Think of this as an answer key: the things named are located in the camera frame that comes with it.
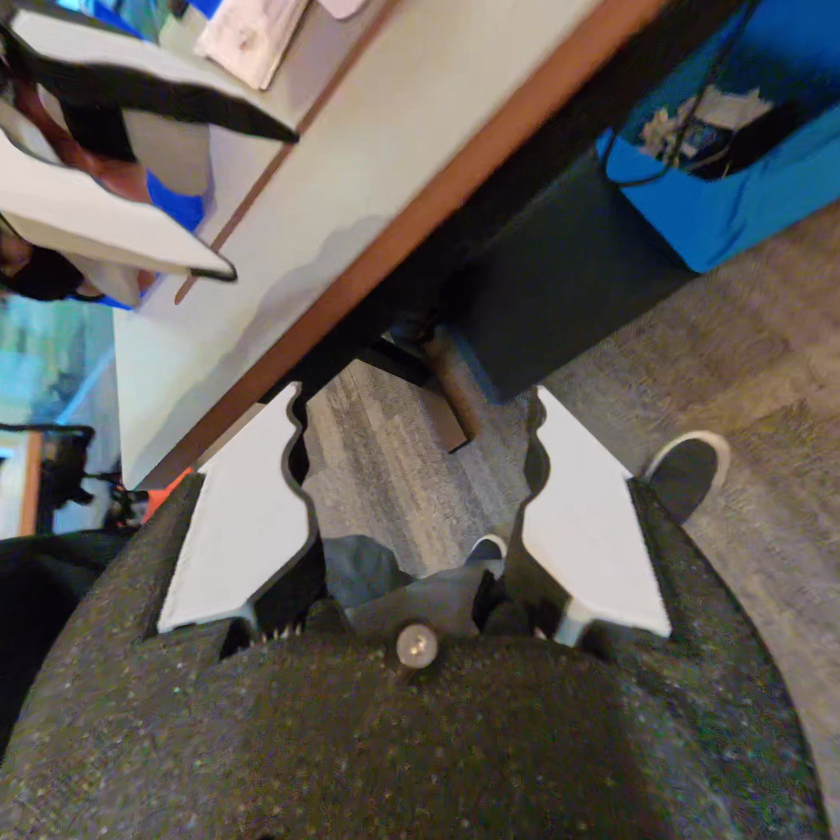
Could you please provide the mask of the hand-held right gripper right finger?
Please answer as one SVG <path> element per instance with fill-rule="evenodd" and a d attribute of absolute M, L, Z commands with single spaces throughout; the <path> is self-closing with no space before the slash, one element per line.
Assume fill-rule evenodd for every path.
<path fill-rule="evenodd" d="M 595 622 L 671 635 L 629 487 L 631 473 L 544 386 L 537 455 L 548 475 L 525 504 L 523 547 L 566 591 L 553 639 L 575 646 Z"/>

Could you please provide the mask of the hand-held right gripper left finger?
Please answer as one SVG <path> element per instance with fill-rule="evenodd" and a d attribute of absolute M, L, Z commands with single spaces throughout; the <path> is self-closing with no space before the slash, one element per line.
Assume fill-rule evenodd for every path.
<path fill-rule="evenodd" d="M 156 632 L 234 619 L 267 640 L 290 619 L 257 603 L 313 548 L 316 519 L 291 453 L 303 443 L 301 384 L 263 405 L 197 471 L 203 483 L 156 621 Z"/>

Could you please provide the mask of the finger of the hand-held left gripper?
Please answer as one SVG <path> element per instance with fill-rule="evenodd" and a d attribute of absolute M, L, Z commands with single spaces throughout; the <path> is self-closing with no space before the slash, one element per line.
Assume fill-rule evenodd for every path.
<path fill-rule="evenodd" d="M 2 101 L 2 220 L 34 245 L 165 274 L 236 282 L 234 265 L 164 210 L 60 162 L 42 132 Z"/>
<path fill-rule="evenodd" d="M 2 51 L 62 102 L 132 110 L 296 144 L 300 135 L 224 74 L 61 7 L 2 8 Z"/>

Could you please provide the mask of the person's left hand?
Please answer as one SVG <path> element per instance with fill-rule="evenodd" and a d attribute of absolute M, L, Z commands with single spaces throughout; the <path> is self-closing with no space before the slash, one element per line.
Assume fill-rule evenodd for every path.
<path fill-rule="evenodd" d="M 49 115 L 32 82 L 16 78 L 13 90 L 16 110 L 44 136 L 62 163 L 88 173 L 112 192 L 131 201 L 152 204 L 147 174 L 141 164 L 97 154 L 79 144 Z"/>

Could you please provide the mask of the orange object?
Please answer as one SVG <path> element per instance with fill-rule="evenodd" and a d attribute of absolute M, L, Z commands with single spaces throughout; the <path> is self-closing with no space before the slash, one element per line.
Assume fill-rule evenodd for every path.
<path fill-rule="evenodd" d="M 153 515 L 158 511 L 164 501 L 172 494 L 172 492 L 182 483 L 184 478 L 194 473 L 193 467 L 187 467 L 178 475 L 173 481 L 159 490 L 148 490 L 148 504 L 146 512 L 143 515 L 143 525 L 152 519 Z"/>

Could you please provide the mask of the person's dark shoe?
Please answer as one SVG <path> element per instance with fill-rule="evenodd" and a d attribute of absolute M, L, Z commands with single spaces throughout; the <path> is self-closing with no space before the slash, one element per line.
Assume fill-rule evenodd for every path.
<path fill-rule="evenodd" d="M 488 533 L 473 545 L 465 567 L 489 572 L 495 580 L 499 580 L 504 575 L 507 556 L 507 541 L 495 533 Z"/>
<path fill-rule="evenodd" d="M 673 438 L 648 464 L 643 477 L 671 519 L 684 526 L 727 478 L 732 461 L 728 441 L 708 430 Z"/>

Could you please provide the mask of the illustrated instruction sheet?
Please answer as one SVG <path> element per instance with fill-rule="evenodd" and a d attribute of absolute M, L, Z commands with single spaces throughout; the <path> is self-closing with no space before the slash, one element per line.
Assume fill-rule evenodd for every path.
<path fill-rule="evenodd" d="M 309 1 L 223 1 L 193 52 L 247 87 L 265 91 L 308 6 Z"/>

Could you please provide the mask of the grey desk with black legs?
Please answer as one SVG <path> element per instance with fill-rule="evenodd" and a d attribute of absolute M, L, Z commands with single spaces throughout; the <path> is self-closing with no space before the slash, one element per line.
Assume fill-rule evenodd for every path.
<path fill-rule="evenodd" d="M 665 5 L 398 3 L 230 217 L 238 282 L 115 313 L 125 486 L 181 474 Z"/>

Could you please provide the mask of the dark grey floor bin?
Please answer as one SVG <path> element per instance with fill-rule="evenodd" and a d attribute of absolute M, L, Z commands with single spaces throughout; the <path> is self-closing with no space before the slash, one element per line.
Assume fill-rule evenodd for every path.
<path fill-rule="evenodd" d="M 451 276 L 448 326 L 503 404 L 698 276 L 589 152 Z"/>

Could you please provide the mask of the white packaging scraps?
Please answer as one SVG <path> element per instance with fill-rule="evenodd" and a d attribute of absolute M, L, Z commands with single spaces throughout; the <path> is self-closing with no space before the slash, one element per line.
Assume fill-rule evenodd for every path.
<path fill-rule="evenodd" d="M 709 85 L 675 110 L 664 106 L 655 111 L 638 135 L 638 149 L 667 167 L 695 170 L 721 159 L 741 130 L 774 108 L 757 88 L 736 94 Z"/>

